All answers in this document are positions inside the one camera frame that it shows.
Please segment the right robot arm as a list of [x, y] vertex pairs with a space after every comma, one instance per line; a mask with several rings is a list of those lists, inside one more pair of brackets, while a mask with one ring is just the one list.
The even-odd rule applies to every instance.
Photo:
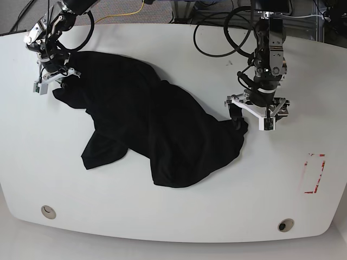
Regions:
[[[81, 75], [74, 68], [67, 66], [70, 55], [80, 51], [91, 39], [95, 21], [91, 8], [98, 1], [58, 1], [48, 4], [47, 13], [33, 26], [24, 37], [28, 50], [37, 54], [39, 77], [34, 82], [33, 92], [47, 94], [51, 82], [61, 82], [63, 78]], [[91, 27], [86, 39], [73, 49], [66, 48], [59, 38], [65, 31], [71, 30], [76, 18], [81, 15], [89, 17]]]

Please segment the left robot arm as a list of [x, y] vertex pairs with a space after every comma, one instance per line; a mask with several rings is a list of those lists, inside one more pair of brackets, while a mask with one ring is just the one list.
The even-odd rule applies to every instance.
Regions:
[[[254, 33], [257, 46], [253, 53], [241, 50], [228, 32], [231, 18], [242, 12], [249, 11], [253, 16], [259, 12], [261, 17], [257, 23], [249, 20], [250, 30]], [[244, 87], [239, 95], [227, 97], [230, 117], [236, 121], [241, 117], [241, 109], [245, 109], [258, 119], [259, 130], [273, 131], [278, 120], [288, 116], [289, 100], [275, 97], [275, 92], [282, 77], [287, 73], [283, 43], [286, 33], [283, 20], [276, 14], [287, 14], [290, 11], [288, 1], [251, 1], [249, 6], [240, 6], [227, 16], [223, 31], [229, 44], [244, 57], [248, 58], [248, 67], [254, 67], [255, 76], [250, 79], [244, 71], [237, 72], [237, 80]]]

